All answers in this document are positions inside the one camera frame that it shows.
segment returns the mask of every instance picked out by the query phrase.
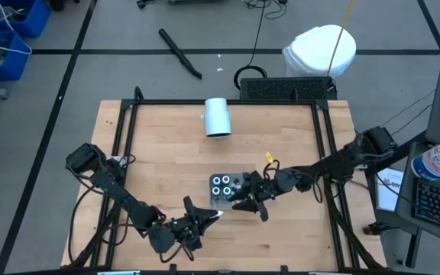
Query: wire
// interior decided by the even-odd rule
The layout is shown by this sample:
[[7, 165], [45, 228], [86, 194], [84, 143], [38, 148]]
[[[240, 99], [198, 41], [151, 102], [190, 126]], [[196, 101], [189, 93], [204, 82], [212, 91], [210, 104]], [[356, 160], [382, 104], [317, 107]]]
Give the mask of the wire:
[[[256, 5], [254, 5], [254, 8], [257, 7], [257, 3], [258, 3], [259, 1], [261, 1], [261, 0], [257, 0]], [[234, 85], [235, 85], [235, 88], [237, 88], [239, 91], [241, 90], [241, 86], [240, 86], [240, 84], [238, 83], [238, 77], [239, 77], [240, 74], [241, 74], [242, 72], [244, 72], [245, 70], [249, 70], [249, 69], [251, 69], [251, 70], [256, 70], [256, 71], [258, 71], [258, 72], [263, 76], [263, 78], [267, 78], [267, 73], [266, 73], [266, 71], [265, 71], [263, 68], [261, 68], [261, 67], [259, 67], [259, 66], [252, 66], [252, 65], [251, 65], [251, 64], [252, 64], [252, 61], [254, 60], [254, 56], [256, 55], [257, 41], [259, 40], [259, 33], [260, 33], [260, 26], [261, 26], [262, 23], [263, 23], [264, 9], [266, 8], [266, 1], [267, 1], [267, 0], [262, 0], [262, 1], [263, 1], [263, 6], [262, 6], [262, 11], [261, 11], [261, 13], [260, 13], [259, 26], [257, 27], [256, 42], [254, 43], [254, 49], [252, 50], [251, 61], [249, 61], [249, 64], [247, 64], [246, 66], [243, 66], [242, 68], [240, 68], [239, 70], [237, 70], [237, 72], [235, 72], [235, 74], [234, 74]]]
[[90, 191], [92, 191], [92, 192], [94, 192], [94, 193], [96, 193], [96, 194], [98, 194], [98, 195], [106, 196], [106, 194], [104, 194], [103, 192], [99, 192], [99, 191], [95, 190], [93, 186], [88, 186], [87, 184], [85, 184], [85, 183], [81, 180], [80, 177], [77, 177], [77, 180], [79, 181], [79, 183], [81, 183], [81, 184], [82, 184], [84, 187], [86, 187], [88, 190], [90, 190]]
[[351, 16], [352, 5], [354, 4], [354, 0], [351, 0], [349, 3], [348, 10], [345, 12], [344, 22], [342, 23], [341, 32], [339, 32], [339, 36], [337, 37], [337, 42], [335, 42], [334, 53], [332, 53], [332, 57], [330, 59], [330, 64], [328, 65], [327, 76], [330, 76], [330, 70], [332, 69], [332, 62], [334, 62], [335, 52], [337, 51], [337, 47], [339, 46], [339, 41], [341, 40], [342, 33], [344, 32], [345, 26], [348, 24], [349, 17]]
[[252, 50], [251, 61], [249, 61], [249, 64], [247, 66], [251, 65], [252, 61], [254, 60], [254, 56], [256, 55], [257, 41], [259, 40], [260, 26], [263, 24], [263, 17], [264, 17], [264, 9], [265, 8], [266, 8], [266, 2], [264, 1], [262, 10], [260, 11], [259, 26], [257, 26], [256, 42], [254, 43], [254, 49]]
[[[128, 222], [130, 220], [130, 215], [127, 216], [127, 221]], [[121, 237], [121, 240], [119, 242], [116, 242], [114, 244], [112, 244], [109, 241], [106, 241], [103, 236], [101, 236], [101, 241], [104, 242], [107, 245], [111, 245], [111, 246], [119, 246], [120, 244], [123, 244], [123, 242], [125, 241], [126, 237], [127, 237], [127, 233], [128, 233], [128, 226], [125, 226], [125, 232], [123, 233], [123, 237]]]
[[404, 126], [402, 126], [400, 129], [394, 131], [391, 136], [393, 136], [394, 134], [397, 134], [398, 132], [402, 131], [407, 125], [409, 125], [410, 123], [412, 123], [412, 121], [416, 120], [423, 112], [425, 112], [429, 107], [432, 107], [432, 104], [427, 105], [422, 111], [420, 111], [419, 114], [417, 114], [416, 116], [414, 116], [412, 119], [410, 119], [409, 122], [405, 123]]
[[398, 114], [394, 115], [393, 117], [391, 117], [390, 119], [388, 119], [385, 123], [381, 124], [381, 126], [384, 126], [385, 124], [387, 124], [388, 122], [392, 121], [394, 118], [398, 117], [399, 115], [401, 115], [404, 111], [408, 110], [409, 108], [412, 108], [412, 106], [414, 106], [415, 104], [421, 102], [424, 99], [427, 99], [433, 92], [435, 92], [435, 89], [432, 90], [430, 93], [428, 93], [426, 96], [424, 96], [421, 99], [418, 99], [417, 101], [415, 101], [414, 103], [412, 103], [411, 105], [405, 107], [402, 111], [400, 111]]
[[121, 223], [121, 224], [117, 224], [117, 225], [110, 225], [105, 229], [105, 232], [107, 232], [108, 230], [113, 229], [113, 228], [120, 228], [120, 227], [124, 227], [124, 226], [137, 228], [134, 224], [126, 222], [126, 223]]
[[[10, 30], [12, 30], [12, 31], [15, 31], [15, 30], [13, 29], [13, 27], [9, 24], [8, 16], [6, 16], [5, 10], [4, 10], [3, 6], [1, 5], [1, 2], [0, 2], [0, 9], [1, 9], [1, 12], [2, 12], [2, 14], [3, 14], [3, 18], [5, 19], [6, 24], [8, 25], [8, 28], [9, 28]], [[8, 48], [5, 48], [5, 47], [0, 47], [0, 50], [7, 50], [7, 51], [10, 51], [10, 52], [22, 53], [22, 54], [30, 55], [30, 54], [32, 53], [32, 49], [31, 49], [31, 47], [28, 46], [28, 44], [26, 44], [23, 40], [21, 40], [21, 42], [23, 42], [23, 44], [24, 44], [25, 46], [27, 46], [27, 48], [29, 49], [29, 52], [24, 52], [24, 51], [20, 51], [20, 50], [8, 49]]]
[[356, 186], [360, 186], [360, 187], [363, 187], [363, 188], [365, 188], [367, 191], [369, 191], [370, 190], [370, 188], [369, 187], [367, 187], [366, 185], [364, 185], [363, 183], [358, 183], [358, 182], [356, 182], [356, 181], [353, 181], [353, 180], [349, 180], [348, 181], [349, 183], [353, 183], [354, 185], [356, 185]]
[[159, 253], [159, 259], [160, 259], [160, 262], [163, 263], [163, 264], [170, 262], [170, 261], [171, 261], [172, 259], [174, 259], [174, 257], [180, 252], [181, 248], [184, 248], [184, 244], [182, 244], [182, 243], [181, 243], [181, 244], [179, 245], [179, 247], [174, 251], [174, 253], [173, 253], [172, 255], [170, 255], [166, 260], [164, 260], [164, 258], [163, 258], [163, 254], [162, 254], [162, 253]]
[[337, 194], [335, 194], [335, 196], [332, 197], [333, 199], [337, 198], [337, 197], [341, 194], [341, 191], [342, 191], [342, 189], [345, 188], [345, 184], [346, 184], [346, 183], [354, 183], [354, 184], [357, 185], [357, 186], [364, 187], [367, 191], [370, 190], [369, 187], [365, 186], [363, 183], [358, 183], [358, 182], [355, 182], [355, 181], [353, 181], [353, 180], [348, 180], [347, 182], [342, 183], [342, 184], [337, 183], [337, 184], [338, 184], [338, 185], [337, 185], [337, 187], [338, 187], [338, 192], [337, 192]]
[[[243, 1], [243, 3], [245, 3], [247, 5], [248, 9], [263, 8], [263, 6], [264, 6], [264, 4], [266, 4], [266, 2], [267, 2], [266, 7], [269, 7], [269, 5], [271, 5], [271, 0], [255, 0], [256, 4], [252, 4], [252, 2], [254, 2], [254, 0], [249, 0], [249, 1], [242, 0], [242, 1]], [[257, 4], [259, 4], [259, 2], [263, 2], [263, 5], [258, 6]]]
[[89, 189], [87, 189], [78, 199], [76, 202], [76, 205], [74, 206], [73, 209], [73, 214], [71, 215], [70, 218], [70, 228], [69, 228], [69, 238], [67, 239], [67, 256], [69, 257], [70, 262], [74, 262], [73, 259], [73, 252], [72, 252], [72, 248], [71, 248], [71, 244], [72, 244], [72, 239], [73, 239], [73, 231], [74, 231], [74, 218], [76, 217], [76, 212], [77, 212], [77, 208], [79, 206], [79, 204], [81, 203], [81, 201], [84, 199], [84, 197], [86, 195], [89, 194], [89, 192], [91, 192], [94, 189], [94, 187], [91, 187]]
[[184, 250], [184, 253], [186, 254], [186, 256], [188, 256], [190, 261], [195, 260], [195, 256], [193, 255], [193, 252], [190, 249], [188, 249], [186, 246], [183, 246], [183, 250]]
[[[277, 163], [276, 168], [270, 168], [271, 164], [273, 164], [273, 163]], [[265, 181], [266, 181], [266, 180], [268, 180], [268, 181], [271, 180], [271, 177], [270, 177], [270, 175], [269, 175], [269, 173], [268, 173], [267, 171], [274, 171], [274, 174], [275, 174], [275, 175], [276, 175], [276, 173], [281, 172], [281, 173], [283, 173], [283, 174], [289, 176], [288, 179], [291, 178], [291, 177], [296, 177], [296, 176], [298, 176], [298, 175], [300, 175], [300, 176], [307, 176], [308, 178], [310, 178], [310, 179], [312, 180], [312, 185], [314, 186], [314, 187], [313, 187], [313, 195], [314, 195], [314, 197], [315, 197], [315, 200], [316, 200], [318, 203], [323, 203], [324, 198], [323, 198], [323, 195], [322, 195], [322, 188], [320, 187], [319, 181], [316, 180], [316, 179], [318, 179], [318, 177], [319, 177], [319, 174], [318, 174], [318, 173], [315, 175], [315, 177], [313, 177], [313, 176], [309, 175], [308, 173], [305, 173], [305, 172], [302, 172], [302, 171], [296, 169], [296, 173], [298, 173], [298, 174], [296, 174], [296, 173], [291, 173], [291, 174], [289, 174], [289, 173], [287, 173], [287, 172], [285, 172], [285, 171], [283, 171], [283, 170], [280, 170], [280, 162], [279, 162], [279, 160], [273, 160], [272, 163], [268, 163], [268, 164], [264, 167], [264, 170], [263, 170], [263, 177], [264, 177], [264, 180], [265, 180]]]
[[286, 12], [288, 11], [288, 7], [286, 6], [286, 4], [280, 4], [277, 0], [273, 0], [274, 4], [276, 4], [280, 9], [277, 11], [272, 11], [272, 12], [268, 12], [266, 13], [266, 15], [264, 15], [264, 18], [266, 18], [267, 20], [274, 20], [274, 19], [278, 19], [283, 17]]
[[123, 159], [125, 159], [125, 158], [127, 158], [127, 163], [125, 163], [125, 164], [123, 164], [123, 165], [121, 166], [121, 167], [123, 167], [123, 168], [127, 167], [129, 164], [134, 163], [134, 162], [137, 160], [137, 158], [135, 157], [135, 155], [133, 155], [133, 154], [129, 154], [128, 156], [123, 156], [123, 157], [121, 157], [118, 163], [121, 163], [121, 161], [122, 161]]
[[396, 196], [398, 196], [399, 198], [403, 199], [404, 201], [408, 202], [414, 209], [418, 209], [420, 212], [427, 214], [428, 218], [431, 218], [434, 222], [438, 222], [440, 224], [440, 219], [436, 218], [436, 215], [432, 214], [431, 212], [423, 209], [422, 207], [417, 206], [415, 203], [411, 202], [409, 199], [407, 199], [406, 197], [400, 195], [399, 193], [397, 193], [395, 190], [391, 189], [391, 187], [389, 187], [380, 177], [380, 175], [378, 175], [378, 172], [376, 171], [376, 169], [374, 167], [373, 171], [374, 174], [377, 176], [377, 178], [381, 181], [381, 183], [388, 188], [389, 191], [391, 191], [393, 194], [395, 194]]
[[255, 0], [255, 1], [256, 1], [256, 3], [252, 4], [254, 2], [254, 0], [249, 0], [249, 1], [242, 0], [242, 2], [246, 4], [248, 9], [263, 8], [262, 5], [257, 5], [257, 4], [259, 4], [259, 2], [266, 3], [265, 8], [269, 7], [271, 5], [271, 2], [274, 2], [274, 4], [276, 4], [278, 6], [279, 9], [277, 11], [271, 11], [271, 12], [268, 12], [264, 15], [264, 18], [266, 18], [268, 20], [281, 18], [286, 14], [286, 12], [288, 10], [286, 4], [280, 3], [280, 2], [278, 2], [278, 0]]

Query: wooden table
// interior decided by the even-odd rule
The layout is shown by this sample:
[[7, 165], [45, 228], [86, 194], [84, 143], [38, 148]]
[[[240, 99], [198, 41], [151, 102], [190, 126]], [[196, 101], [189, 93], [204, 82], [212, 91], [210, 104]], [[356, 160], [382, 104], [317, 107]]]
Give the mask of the wooden table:
[[[96, 119], [92, 143], [107, 155], [112, 150], [119, 106], [119, 101], [103, 101]], [[329, 106], [340, 148], [354, 137], [351, 114], [346, 101], [329, 102]], [[232, 135], [216, 140], [205, 137], [200, 118], [203, 105], [140, 105], [131, 149], [137, 161], [128, 168], [125, 188], [139, 200], [157, 206], [169, 218], [181, 217], [185, 212], [184, 196], [190, 196], [198, 207], [209, 207], [208, 178], [213, 173], [262, 171], [267, 164], [267, 151], [280, 160], [281, 167], [310, 165], [319, 160], [309, 106], [230, 105], [228, 110]], [[328, 153], [321, 112], [319, 117]], [[366, 183], [362, 173], [356, 173], [354, 179]], [[380, 238], [362, 232], [364, 226], [375, 221], [368, 191], [350, 183], [345, 188], [354, 232], [375, 259], [386, 265]], [[90, 193], [77, 211], [75, 256], [95, 231], [101, 202], [101, 196]], [[282, 264], [291, 271], [337, 270], [325, 201], [318, 204], [312, 191], [293, 191], [266, 202], [266, 207], [270, 215], [267, 222], [261, 222], [258, 214], [226, 211], [206, 232], [203, 248], [194, 252], [195, 261], [190, 262], [181, 252], [171, 263], [178, 264], [179, 270], [275, 271]], [[125, 222], [123, 211], [121, 222]], [[345, 264], [350, 266], [347, 242], [340, 232]], [[117, 240], [122, 234], [120, 228]], [[104, 263], [105, 249], [103, 245], [100, 263]], [[63, 264], [67, 263], [64, 253]], [[116, 247], [113, 269], [168, 267], [159, 261], [148, 239], [142, 239], [133, 228], [129, 228], [126, 242]]]

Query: black stick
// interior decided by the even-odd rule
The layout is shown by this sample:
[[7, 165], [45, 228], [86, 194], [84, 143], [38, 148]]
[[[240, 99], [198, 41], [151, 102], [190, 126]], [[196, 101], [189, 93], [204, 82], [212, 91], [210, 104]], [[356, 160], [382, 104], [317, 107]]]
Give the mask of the black stick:
[[191, 74], [201, 79], [202, 74], [193, 68], [193, 65], [191, 65], [190, 61], [184, 56], [183, 52], [176, 46], [171, 37], [167, 35], [167, 32], [164, 29], [160, 29], [159, 35], [162, 37], [162, 39], [164, 39], [164, 41], [166, 41], [171, 51], [180, 59], [181, 64], [183, 64]]

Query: blue bin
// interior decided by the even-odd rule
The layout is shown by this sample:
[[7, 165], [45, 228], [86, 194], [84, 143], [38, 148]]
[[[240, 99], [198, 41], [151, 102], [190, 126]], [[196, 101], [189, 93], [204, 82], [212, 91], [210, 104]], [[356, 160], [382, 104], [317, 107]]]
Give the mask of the blue bin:
[[[11, 41], [10, 49], [12, 50], [20, 50], [25, 53], [29, 51], [23, 40], [13, 31], [2, 31], [0, 37]], [[27, 58], [27, 54], [8, 51], [5, 61], [0, 65], [0, 81], [20, 79]]]
[[[50, 17], [50, 9], [43, 0], [0, 0], [0, 3], [15, 10], [31, 7], [24, 21], [9, 21], [20, 37], [36, 38], [42, 34]], [[10, 31], [4, 20], [0, 20], [0, 31]]]

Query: keyboard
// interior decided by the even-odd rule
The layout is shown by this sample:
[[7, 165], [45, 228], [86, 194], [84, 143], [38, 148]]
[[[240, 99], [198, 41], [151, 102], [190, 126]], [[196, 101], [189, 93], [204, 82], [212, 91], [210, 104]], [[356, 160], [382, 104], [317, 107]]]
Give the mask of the keyboard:
[[424, 179], [416, 181], [413, 203], [418, 207], [413, 209], [412, 216], [440, 226], [436, 221], [440, 220], [440, 187], [430, 185]]

